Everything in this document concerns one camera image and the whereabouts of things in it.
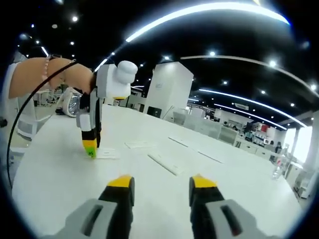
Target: black ceiling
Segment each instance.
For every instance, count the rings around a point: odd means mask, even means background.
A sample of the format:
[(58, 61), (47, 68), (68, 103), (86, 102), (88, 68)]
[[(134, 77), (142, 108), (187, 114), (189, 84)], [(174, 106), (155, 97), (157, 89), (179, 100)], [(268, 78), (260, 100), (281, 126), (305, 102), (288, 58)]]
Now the black ceiling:
[[(70, 59), (74, 54), (80, 63), (92, 69), (107, 57), (115, 63), (130, 60), (143, 64), (136, 77), (139, 81), (133, 85), (145, 85), (146, 92), (155, 65), (163, 62), (164, 55), (169, 55), (172, 61), (180, 61), (194, 74), (190, 95), (197, 96), (200, 105), (214, 107), (217, 103), (231, 107), (234, 102), (225, 96), (198, 91), (205, 88), (253, 99), (293, 116), (319, 109), (318, 98), (308, 89), (270, 67), (227, 59), (180, 60), (184, 56), (207, 55), (210, 51), (263, 62), (275, 59), (280, 68), (307, 84), (318, 84), (315, 45), (318, 37), (312, 19), (315, 10), (307, 8), (306, 3), (261, 1), (263, 7), (285, 16), (290, 26), (246, 12), (206, 11), (163, 23), (127, 43), (125, 39), (147, 23), (184, 7), (214, 1), (65, 0), (63, 4), (57, 3), (61, 1), (46, 1), (39, 6), (38, 15), (25, 27), (25, 33), (32, 39), (20, 41), (20, 52), (29, 57), (44, 56), (40, 49), (44, 46), (50, 54)], [(255, 4), (252, 0), (239, 2)], [(78, 22), (72, 22), (74, 15), (78, 16)], [(250, 108), (256, 109), (254, 114), (274, 122), (287, 119), (262, 107), (251, 105)]]

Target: floor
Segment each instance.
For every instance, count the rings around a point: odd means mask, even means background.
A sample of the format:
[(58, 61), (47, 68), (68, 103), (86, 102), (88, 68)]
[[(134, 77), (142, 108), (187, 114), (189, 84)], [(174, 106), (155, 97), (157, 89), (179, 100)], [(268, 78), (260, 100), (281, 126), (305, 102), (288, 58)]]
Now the floor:
[[(42, 118), (45, 117), (47, 115), (53, 115), (55, 114), (55, 109), (56, 109), (56, 105), (51, 105), (49, 107), (35, 107), (35, 111), (36, 111), (36, 115), (38, 118)], [(30, 146), (32, 142), (30, 140), (27, 140), (23, 137), (21, 137), (21, 135), (17, 134), (16, 130), (14, 131), (14, 134), (12, 136), (12, 141), (11, 141), (11, 147), (18, 147), (18, 148), (28, 148)], [(14, 166), (12, 167), (12, 175), (14, 176), (15, 171), (18, 167), (18, 165), (20, 164), (20, 161), (22, 159), (22, 156), (20, 155), (15, 155), (14, 156)], [(308, 198), (308, 199), (302, 199), (300, 198), (296, 192), (295, 192), (295, 196), (301, 206), (302, 209), (307, 209), (309, 204), (312, 202), (312, 198)]]

